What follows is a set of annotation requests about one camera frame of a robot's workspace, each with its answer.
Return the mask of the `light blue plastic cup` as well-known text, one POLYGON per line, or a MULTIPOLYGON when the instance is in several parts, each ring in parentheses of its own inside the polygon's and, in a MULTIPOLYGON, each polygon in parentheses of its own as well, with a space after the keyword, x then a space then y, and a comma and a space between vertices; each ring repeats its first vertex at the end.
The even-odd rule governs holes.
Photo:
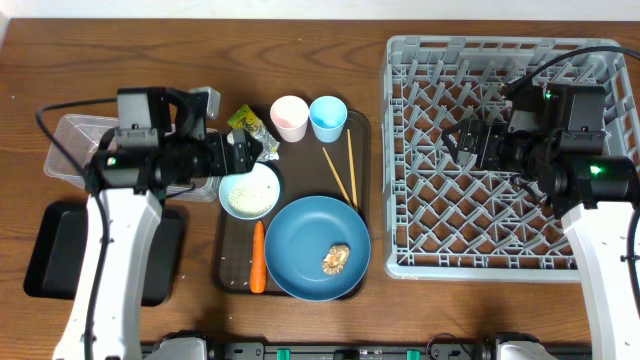
POLYGON ((324 143, 333 143, 342 133, 348 110, 341 99, 321 96, 312 102, 309 116, 316 138, 324 143))

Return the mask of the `yellow foil snack wrapper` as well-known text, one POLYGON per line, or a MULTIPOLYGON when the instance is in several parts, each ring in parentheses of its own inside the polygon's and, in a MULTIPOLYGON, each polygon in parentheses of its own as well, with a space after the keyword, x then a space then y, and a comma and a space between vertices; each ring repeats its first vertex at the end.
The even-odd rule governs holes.
POLYGON ((247 105, 243 105, 228 120, 227 124, 234 129, 243 129, 263 145, 263 150, 257 161, 265 163, 280 159, 278 150, 280 143, 270 133, 264 122, 247 105))

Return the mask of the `light blue rice bowl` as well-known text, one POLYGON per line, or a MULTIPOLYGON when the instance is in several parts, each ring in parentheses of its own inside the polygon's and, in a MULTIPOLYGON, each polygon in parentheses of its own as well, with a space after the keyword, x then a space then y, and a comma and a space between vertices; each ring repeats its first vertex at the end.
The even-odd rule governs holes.
POLYGON ((229 215, 241 220, 257 220, 275 207, 280 191, 276 173, 257 163, 251 172, 223 177, 218 198, 229 215))

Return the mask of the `pink plastic cup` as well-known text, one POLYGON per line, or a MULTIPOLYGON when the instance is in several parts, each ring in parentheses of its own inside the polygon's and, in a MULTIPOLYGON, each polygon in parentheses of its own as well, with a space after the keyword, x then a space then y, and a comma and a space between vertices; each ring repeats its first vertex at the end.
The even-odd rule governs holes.
POLYGON ((305 136, 309 106, 300 97, 286 95, 272 104, 270 118, 281 138, 286 142, 295 143, 305 136))

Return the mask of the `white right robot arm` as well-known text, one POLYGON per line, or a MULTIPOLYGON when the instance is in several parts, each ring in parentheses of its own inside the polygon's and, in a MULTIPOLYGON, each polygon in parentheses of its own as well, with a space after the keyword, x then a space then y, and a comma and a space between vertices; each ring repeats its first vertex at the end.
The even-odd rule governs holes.
POLYGON ((595 359, 639 356, 639 178, 633 161, 604 152, 605 91, 549 82, 512 88, 506 123, 464 119, 441 140, 457 163, 535 183, 572 249, 595 359))

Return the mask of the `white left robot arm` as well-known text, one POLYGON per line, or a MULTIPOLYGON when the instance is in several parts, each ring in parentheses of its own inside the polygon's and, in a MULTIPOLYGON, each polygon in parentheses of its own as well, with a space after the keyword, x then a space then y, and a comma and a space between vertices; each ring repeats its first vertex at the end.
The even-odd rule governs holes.
POLYGON ((123 88, 118 124, 91 160, 72 163, 83 177, 87 240, 57 359, 140 359, 140 310, 149 252, 167 189, 194 178, 251 171, 263 150, 248 131, 210 133, 219 112, 210 87, 123 88))

